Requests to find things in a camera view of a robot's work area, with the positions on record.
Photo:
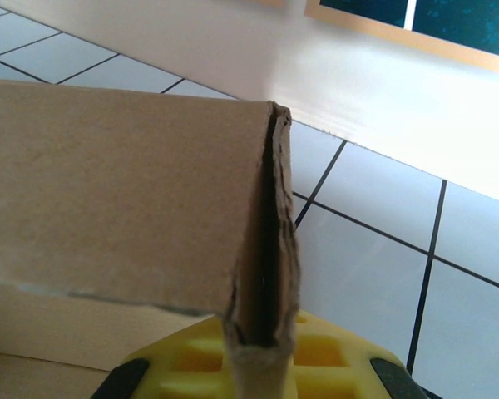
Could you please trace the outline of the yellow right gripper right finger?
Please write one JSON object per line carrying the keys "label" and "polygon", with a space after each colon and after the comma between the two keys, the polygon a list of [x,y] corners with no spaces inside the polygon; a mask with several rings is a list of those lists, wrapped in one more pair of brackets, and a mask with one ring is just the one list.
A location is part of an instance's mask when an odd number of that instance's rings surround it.
{"label": "yellow right gripper right finger", "polygon": [[427,394],[387,349],[300,311],[288,397],[407,399]]}

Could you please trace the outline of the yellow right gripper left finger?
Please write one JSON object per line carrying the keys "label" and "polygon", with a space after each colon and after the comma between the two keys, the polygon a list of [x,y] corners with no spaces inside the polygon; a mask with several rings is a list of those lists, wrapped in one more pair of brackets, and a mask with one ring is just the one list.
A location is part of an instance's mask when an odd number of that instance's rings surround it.
{"label": "yellow right gripper left finger", "polygon": [[220,320],[204,319],[128,355],[93,398],[234,398]]}

